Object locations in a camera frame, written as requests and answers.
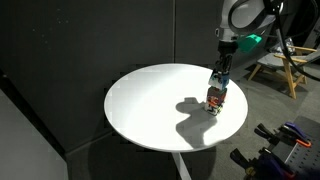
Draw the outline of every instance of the table top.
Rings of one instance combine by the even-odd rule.
[[[220,114],[204,110],[212,70],[160,64],[133,71],[109,89],[104,110],[125,139],[163,152],[192,152],[229,138],[244,123],[248,104],[230,80]]]

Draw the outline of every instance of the table leg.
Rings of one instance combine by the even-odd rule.
[[[180,153],[172,153],[174,162],[176,163],[176,166],[178,168],[178,171],[180,173],[182,180],[191,180],[190,174],[188,172],[188,169],[186,167],[186,164],[184,164],[184,161],[181,157]]]

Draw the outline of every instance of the cable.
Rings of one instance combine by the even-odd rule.
[[[281,28],[281,22],[280,22],[280,15],[279,15],[279,12],[276,13],[276,26],[277,26],[277,29],[276,29],[276,32],[277,32],[277,35],[278,35],[278,38],[279,38],[279,41],[280,41],[280,45],[281,45],[281,49],[282,49],[282,53],[284,54],[284,56],[287,58],[287,60],[290,62],[290,64],[301,74],[315,80],[315,81],[319,81],[320,82],[320,78],[318,77],[315,77],[311,74],[308,74],[306,72],[304,72],[302,69],[300,69],[291,59],[291,56],[289,54],[289,50],[288,50],[288,47],[285,43],[285,39],[284,39],[284,36],[283,36],[283,32],[282,32],[282,28]]]
[[[309,32],[313,26],[316,24],[317,20],[318,20],[318,17],[319,17],[319,10],[318,10],[318,5],[317,5],[317,2],[315,0],[310,0],[312,5],[313,5],[313,10],[314,10],[314,16],[313,16],[313,20],[312,20],[312,23],[310,23],[309,27],[306,28],[304,31],[298,33],[298,34],[295,34],[293,36],[290,36],[291,38],[294,38],[294,37],[298,37],[298,36],[301,36],[303,35],[304,33],[306,32]],[[265,36],[265,37],[270,37],[270,38],[277,38],[278,36],[274,36],[274,35],[264,35],[264,34],[261,34],[262,36]]]

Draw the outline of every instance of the green light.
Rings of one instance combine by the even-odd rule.
[[[256,47],[261,42],[261,40],[262,38],[255,34],[240,37],[237,40],[238,48],[240,49],[240,51],[244,53],[250,52],[254,47]]]

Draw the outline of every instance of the floor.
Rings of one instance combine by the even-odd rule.
[[[249,107],[239,131],[213,148],[182,154],[193,179],[243,179],[244,169],[234,163],[229,154],[238,148],[247,159],[252,159],[258,157],[258,150],[268,147],[268,142],[253,132],[259,123],[269,130],[301,117],[320,123],[320,83],[308,79],[307,85],[296,88],[297,99],[293,100],[287,95],[287,84],[271,75],[258,73],[252,81],[247,81],[253,68],[252,62],[248,62],[231,74],[231,79],[246,95]],[[319,68],[311,64],[306,70],[320,77]],[[67,162],[70,180],[180,179],[171,154],[143,149],[116,133],[67,154]]]

